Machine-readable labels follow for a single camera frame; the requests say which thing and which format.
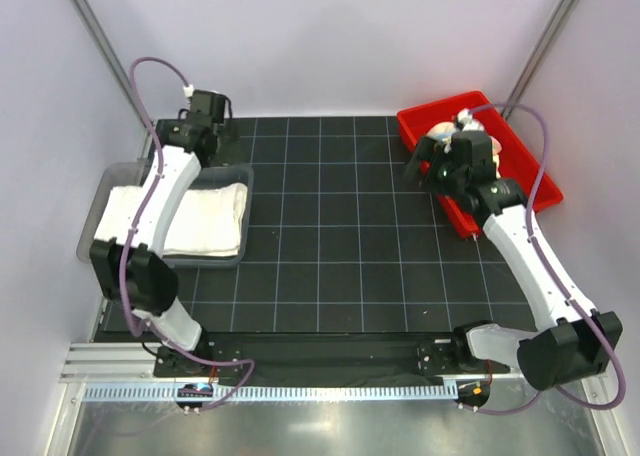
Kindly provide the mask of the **large white towel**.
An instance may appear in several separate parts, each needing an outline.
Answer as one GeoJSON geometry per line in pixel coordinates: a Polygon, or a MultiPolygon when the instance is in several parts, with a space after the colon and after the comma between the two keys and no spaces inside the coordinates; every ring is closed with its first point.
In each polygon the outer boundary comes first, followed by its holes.
{"type": "MultiPolygon", "coordinates": [[[[94,236],[107,241],[126,236],[128,220],[140,205],[143,189],[116,186],[94,236]]],[[[184,195],[165,239],[166,255],[230,257],[239,253],[248,187],[233,183],[219,189],[190,189],[184,195]]]]}

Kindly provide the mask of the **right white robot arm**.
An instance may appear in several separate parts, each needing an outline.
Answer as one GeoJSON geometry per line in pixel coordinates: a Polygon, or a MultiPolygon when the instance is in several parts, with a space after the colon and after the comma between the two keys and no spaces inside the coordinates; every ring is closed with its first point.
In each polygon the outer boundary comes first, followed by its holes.
{"type": "Polygon", "coordinates": [[[450,348],[458,370],[473,372],[492,360],[520,370],[533,388],[545,391],[612,367],[618,390],[625,391],[615,353],[621,320],[613,311],[599,311],[568,275],[520,184],[498,176],[486,132],[422,137],[404,176],[420,176],[426,191],[449,197],[471,214],[507,263],[534,317],[532,332],[489,322],[459,329],[460,341],[450,348]]]}

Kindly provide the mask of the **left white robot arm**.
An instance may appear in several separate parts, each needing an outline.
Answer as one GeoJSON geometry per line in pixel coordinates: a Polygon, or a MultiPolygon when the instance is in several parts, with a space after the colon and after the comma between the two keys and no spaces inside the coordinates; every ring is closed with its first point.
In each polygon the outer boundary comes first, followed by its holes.
{"type": "Polygon", "coordinates": [[[178,277],[162,254],[184,195],[233,125],[233,110],[221,93],[184,91],[189,105],[178,118],[147,125],[154,158],[124,235],[94,240],[89,257],[103,296],[120,305],[129,331],[139,337],[151,330],[177,353],[182,370],[200,376],[212,362],[208,334],[180,302],[178,277]]]}

